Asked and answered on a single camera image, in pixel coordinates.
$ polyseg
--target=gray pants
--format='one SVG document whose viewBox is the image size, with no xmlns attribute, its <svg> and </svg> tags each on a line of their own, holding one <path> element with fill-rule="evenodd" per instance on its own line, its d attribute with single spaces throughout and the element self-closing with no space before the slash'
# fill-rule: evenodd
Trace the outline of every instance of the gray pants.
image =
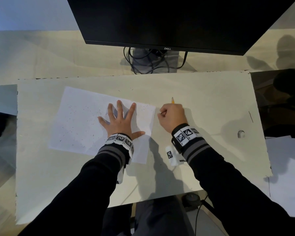
<svg viewBox="0 0 295 236">
<path fill-rule="evenodd" d="M 108 208 L 102 236 L 129 236 L 132 204 Z M 136 205 L 134 236 L 194 236 L 185 209 L 176 196 L 151 199 Z"/>
</svg>

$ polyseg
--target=beige desk surface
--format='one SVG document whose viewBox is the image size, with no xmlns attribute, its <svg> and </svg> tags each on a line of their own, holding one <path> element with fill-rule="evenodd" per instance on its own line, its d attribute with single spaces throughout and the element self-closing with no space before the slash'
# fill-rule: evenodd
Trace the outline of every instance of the beige desk surface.
<svg viewBox="0 0 295 236">
<path fill-rule="evenodd" d="M 0 85 L 17 79 L 131 75 L 122 50 L 86 45 L 80 31 L 0 31 Z M 295 68 L 295 29 L 268 30 L 244 56 L 189 52 L 178 73 L 287 68 Z"/>
<path fill-rule="evenodd" d="M 16 158 L 16 217 L 27 223 L 79 173 L 92 156 L 48 148 L 50 130 L 66 86 L 159 108 L 171 97 L 182 103 L 190 125 L 252 182 L 272 175 L 249 71 L 20 80 Z M 238 139 L 237 132 L 245 131 Z M 126 167 L 110 207 L 201 190 L 187 163 L 171 167 L 171 135 L 154 118 L 146 164 Z"/>
</svg>

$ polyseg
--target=pants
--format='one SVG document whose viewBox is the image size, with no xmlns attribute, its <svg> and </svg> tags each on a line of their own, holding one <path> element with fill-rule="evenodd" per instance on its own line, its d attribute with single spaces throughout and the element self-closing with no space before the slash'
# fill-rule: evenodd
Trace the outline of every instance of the pants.
<svg viewBox="0 0 295 236">
<path fill-rule="evenodd" d="M 101 236 L 129 236 L 132 204 L 108 208 Z M 138 202 L 134 236 L 194 236 L 185 209 L 176 196 Z"/>
</svg>

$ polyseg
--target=black sweater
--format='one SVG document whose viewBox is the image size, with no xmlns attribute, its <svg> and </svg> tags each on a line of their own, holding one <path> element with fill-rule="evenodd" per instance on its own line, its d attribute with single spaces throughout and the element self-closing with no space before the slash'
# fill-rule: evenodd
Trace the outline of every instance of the black sweater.
<svg viewBox="0 0 295 236">
<path fill-rule="evenodd" d="M 129 157 L 121 145 L 103 146 L 19 235 L 100 235 L 109 197 L 125 163 L 123 154 Z M 295 218 L 225 162 L 203 138 L 187 143 L 182 154 L 229 235 L 295 235 Z"/>
</svg>

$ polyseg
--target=computer screen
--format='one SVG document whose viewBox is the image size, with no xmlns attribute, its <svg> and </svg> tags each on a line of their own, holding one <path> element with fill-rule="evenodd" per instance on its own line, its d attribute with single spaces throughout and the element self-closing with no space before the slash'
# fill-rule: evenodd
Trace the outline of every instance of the computer screen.
<svg viewBox="0 0 295 236">
<path fill-rule="evenodd" d="M 68 0 L 87 44 L 244 55 L 295 0 Z"/>
</svg>

